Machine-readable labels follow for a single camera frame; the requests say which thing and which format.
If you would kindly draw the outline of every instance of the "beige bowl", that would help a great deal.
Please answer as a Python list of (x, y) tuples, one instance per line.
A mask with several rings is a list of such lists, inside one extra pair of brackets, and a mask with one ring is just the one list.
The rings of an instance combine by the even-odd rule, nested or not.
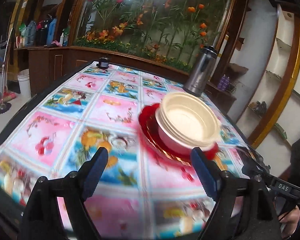
[(190, 145), (210, 145), (219, 138), (220, 123), (200, 99), (185, 92), (167, 94), (160, 115), (171, 133)]

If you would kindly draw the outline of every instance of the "human hand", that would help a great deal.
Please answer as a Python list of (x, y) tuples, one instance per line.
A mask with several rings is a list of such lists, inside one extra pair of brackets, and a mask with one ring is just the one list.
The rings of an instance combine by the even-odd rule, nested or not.
[[(278, 218), (279, 221), (285, 214), (286, 213), (279, 216), (279, 218)], [(281, 237), (283, 239), (290, 237), (294, 233), (294, 231), (297, 229), (299, 219), (300, 219), (300, 210), (299, 210), (298, 206), (296, 206), (288, 215), (286, 215), (280, 221), (280, 223), (286, 224), (286, 227), (284, 228), (284, 230), (281, 233)]]

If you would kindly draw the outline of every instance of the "white bucket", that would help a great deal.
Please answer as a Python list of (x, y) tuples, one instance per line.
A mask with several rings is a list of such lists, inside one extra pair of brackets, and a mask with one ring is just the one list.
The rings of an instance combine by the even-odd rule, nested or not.
[(25, 69), (19, 72), (18, 81), (21, 95), (25, 98), (31, 98), (29, 69)]

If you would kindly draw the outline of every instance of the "floral mural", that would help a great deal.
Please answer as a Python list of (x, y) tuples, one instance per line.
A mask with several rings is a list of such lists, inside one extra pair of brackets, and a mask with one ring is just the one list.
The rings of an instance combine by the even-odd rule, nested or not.
[(227, 0), (87, 0), (76, 44), (189, 72), (217, 36)]

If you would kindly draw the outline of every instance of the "fruit print tablecloth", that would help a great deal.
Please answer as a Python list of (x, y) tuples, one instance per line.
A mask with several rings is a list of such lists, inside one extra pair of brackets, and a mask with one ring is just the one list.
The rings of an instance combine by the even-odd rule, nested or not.
[[(214, 202), (192, 167), (171, 165), (143, 141), (138, 114), (182, 85), (138, 70), (87, 66), (50, 93), (0, 146), (0, 187), (26, 205), (38, 177), (60, 178), (78, 170), (98, 147), (109, 161), (85, 205), (104, 237), (172, 238), (200, 231)], [(242, 138), (203, 94), (222, 123), (216, 162), (236, 176)], [(63, 199), (65, 228), (71, 230)]]

